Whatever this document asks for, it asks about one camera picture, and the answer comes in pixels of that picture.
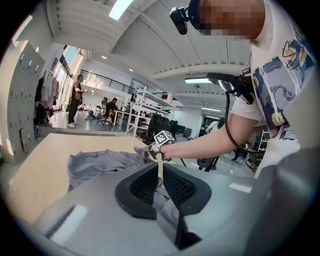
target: white shelving unit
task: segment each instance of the white shelving unit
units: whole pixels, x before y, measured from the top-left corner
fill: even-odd
[[[265,151],[264,149],[261,148],[261,144],[263,142],[266,142],[266,143],[268,142],[268,140],[266,138],[264,138],[265,134],[269,134],[269,132],[265,131],[265,130],[262,130],[261,140],[260,140],[259,149],[258,149],[260,151]]]
[[[131,131],[132,129],[134,129],[133,137],[136,137],[137,129],[142,129],[142,130],[147,130],[148,129],[148,126],[145,126],[145,125],[144,126],[138,126],[139,119],[151,120],[150,117],[140,116],[140,111],[151,110],[151,111],[154,111],[156,113],[160,113],[162,115],[172,115],[172,117],[174,116],[174,113],[175,113],[175,109],[176,109],[175,105],[171,105],[168,102],[166,102],[165,100],[163,100],[163,99],[153,95],[152,93],[148,92],[147,91],[147,87],[144,87],[144,89],[136,89],[135,92],[134,92],[133,98],[136,99],[137,95],[140,95],[141,98],[140,98],[139,102],[135,102],[135,103],[131,104],[130,115],[129,115],[129,118],[128,118],[128,124],[126,126],[125,136],[128,136],[128,132]],[[158,106],[152,106],[152,105],[146,104],[145,103],[146,99],[149,99],[149,100],[157,103]],[[132,113],[132,109],[133,109],[134,106],[137,106],[138,115],[131,114]],[[167,108],[173,108],[173,111],[171,113],[168,113],[167,111],[165,111]],[[131,117],[135,117],[134,123],[131,123]]]

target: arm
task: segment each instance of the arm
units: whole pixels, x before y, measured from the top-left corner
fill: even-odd
[[[208,128],[205,130],[205,132],[208,134],[208,133],[210,133],[210,130],[211,130],[211,128],[210,128],[210,126],[208,126]]]
[[[229,129],[233,139],[242,143],[252,132],[258,121],[231,114],[228,119]],[[236,146],[228,137],[225,126],[202,137],[181,143],[165,144],[160,151],[166,159],[189,158],[203,159],[213,158],[230,152]]]
[[[88,91],[87,89],[81,90],[79,88],[79,82],[78,81],[75,82],[73,86],[74,86],[74,90],[79,94],[83,94],[83,93],[86,93]]]

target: white ceiling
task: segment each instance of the white ceiling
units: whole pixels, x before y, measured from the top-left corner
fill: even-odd
[[[115,1],[50,0],[47,16],[54,40],[91,51],[93,60],[114,68],[131,68],[135,79],[175,93],[184,105],[224,108],[225,95],[217,86],[196,88],[184,79],[207,72],[239,74],[249,61],[248,41],[202,36],[190,24],[187,35],[180,35],[169,13],[190,0],[134,0],[118,21],[108,16]]]

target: ceiling light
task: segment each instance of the ceiling light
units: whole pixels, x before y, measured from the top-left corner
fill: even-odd
[[[198,78],[186,78],[184,81],[187,84],[212,84],[208,78],[205,77],[198,77]]]
[[[117,0],[109,13],[109,17],[118,21],[133,0]]]
[[[214,108],[208,108],[208,107],[201,107],[203,110],[211,110],[211,111],[217,111],[217,112],[221,112],[220,109],[214,109]]]
[[[220,119],[220,118],[218,118],[218,117],[210,116],[210,115],[206,115],[205,117],[206,117],[206,118],[213,118],[213,119]]]

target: floor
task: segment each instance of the floor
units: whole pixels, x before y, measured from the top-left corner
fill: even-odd
[[[74,121],[77,123],[76,128],[68,127],[68,115],[69,112],[55,112],[50,118],[49,123],[46,126],[52,128],[63,128],[63,129],[76,129],[85,131],[104,131],[104,132],[126,132],[127,129],[127,119],[118,118],[118,126],[113,126],[110,123],[105,123],[102,125],[101,122],[97,123],[97,120],[86,120],[88,112],[78,111],[75,114]]]
[[[186,142],[187,140],[188,139],[186,137],[183,137],[182,134],[179,134],[176,136],[175,142]],[[231,159],[234,157],[234,152],[224,154],[216,163],[216,170],[210,170],[210,172],[253,178],[255,173],[247,166],[245,159],[239,156],[237,162],[232,162]],[[183,161],[187,167],[198,169],[197,159],[183,159]],[[182,161],[178,158],[172,159],[172,162],[177,165],[183,165]]]

